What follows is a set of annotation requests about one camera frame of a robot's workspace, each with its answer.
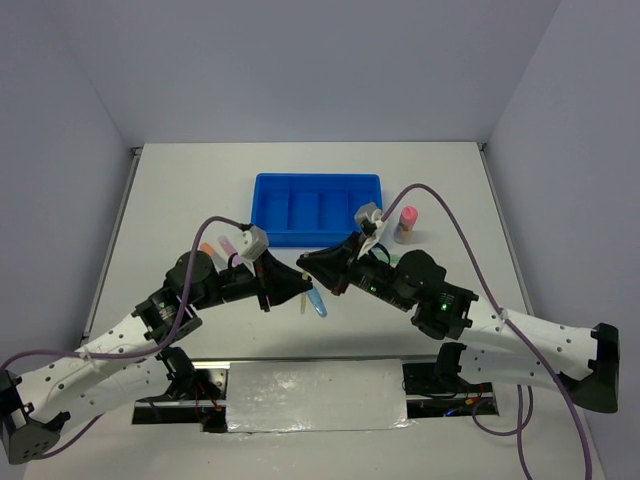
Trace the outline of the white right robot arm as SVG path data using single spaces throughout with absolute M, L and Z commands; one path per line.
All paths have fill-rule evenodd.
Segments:
M 411 312 L 411 323 L 438 340 L 436 383 L 511 383 L 553 389 L 598 413 L 618 410 L 620 345 L 616 327 L 570 327 L 506 309 L 446 282 L 446 270 L 422 250 L 390 264 L 356 251 L 357 239 L 303 254 L 297 264 L 334 295 L 350 286 Z

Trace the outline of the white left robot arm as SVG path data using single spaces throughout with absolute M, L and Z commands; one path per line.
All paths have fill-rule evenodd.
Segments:
M 50 363 L 34 371 L 16 375 L 1 367 L 1 442 L 8 462 L 49 458 L 60 452 L 66 432 L 129 402 L 218 400 L 221 388 L 177 345 L 201 326 L 198 312 L 249 297 L 267 312 L 311 287 L 310 279 L 269 252 L 251 267 L 222 272 L 202 251 L 183 254 L 162 287 L 106 333 L 68 355 L 47 352 Z

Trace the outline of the yellow pen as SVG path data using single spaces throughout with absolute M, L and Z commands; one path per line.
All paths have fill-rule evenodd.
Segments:
M 302 278 L 304 280 L 310 280 L 310 276 L 309 276 L 308 272 L 303 271 L 302 272 Z M 307 304 L 307 293 L 305 291 L 300 295 L 300 314 L 301 315 L 305 314 L 306 304 Z

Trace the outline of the blue highlighter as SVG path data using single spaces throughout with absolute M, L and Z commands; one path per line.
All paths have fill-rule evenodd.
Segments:
M 307 298 L 314 308 L 316 314 L 320 318 L 325 318 L 327 316 L 327 308 L 324 304 L 320 292 L 316 288 L 313 288 L 307 293 Z

